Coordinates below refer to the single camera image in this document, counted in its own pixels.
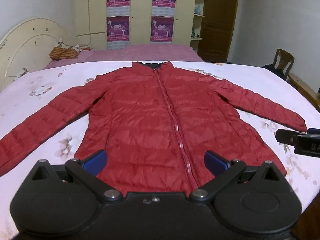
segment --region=wooden chair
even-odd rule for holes
[[[280,56],[280,62],[279,62],[278,67],[276,67],[278,56]],[[284,80],[287,79],[288,73],[289,73],[289,71],[291,70],[291,68],[293,66],[294,57],[289,52],[286,52],[283,49],[277,49],[275,60],[273,61],[273,66],[275,66],[275,68],[281,69],[283,71],[285,69],[285,67],[289,63],[290,63],[290,65],[289,65],[289,67],[287,68],[287,70],[286,70],[286,72],[284,74]]]

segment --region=wooden door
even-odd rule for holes
[[[204,0],[198,55],[206,62],[227,61],[238,0]]]

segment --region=cream headboard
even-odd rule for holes
[[[13,28],[0,41],[0,91],[23,73],[43,69],[59,39],[73,44],[67,33],[49,19],[30,19]]]

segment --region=floral bedspread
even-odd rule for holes
[[[265,69],[202,62],[172,63],[175,67],[228,79],[297,112],[305,119],[308,128],[320,128],[320,113],[294,88]],[[95,79],[96,75],[126,66],[131,66],[131,62],[78,63],[27,73],[20,77],[0,93],[0,138],[61,92],[73,86],[83,86]],[[275,132],[279,128],[287,129],[286,127],[240,110],[239,114],[242,120],[259,132],[262,139],[280,158],[288,172],[286,179],[305,210],[319,192],[320,159],[295,155],[292,146],[278,143]],[[18,233],[10,216],[10,202],[36,161],[47,159],[51,164],[63,164],[73,158],[87,127],[88,115],[66,126],[39,146],[16,168],[0,177],[0,240],[9,240]]]

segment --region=shelf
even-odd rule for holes
[[[194,15],[194,16],[199,16],[199,17],[205,17],[205,16],[202,15],[202,14],[196,14],[196,13],[194,13],[193,15]]]
[[[191,40],[192,41],[201,41],[201,40],[203,40],[203,38],[191,37]]]

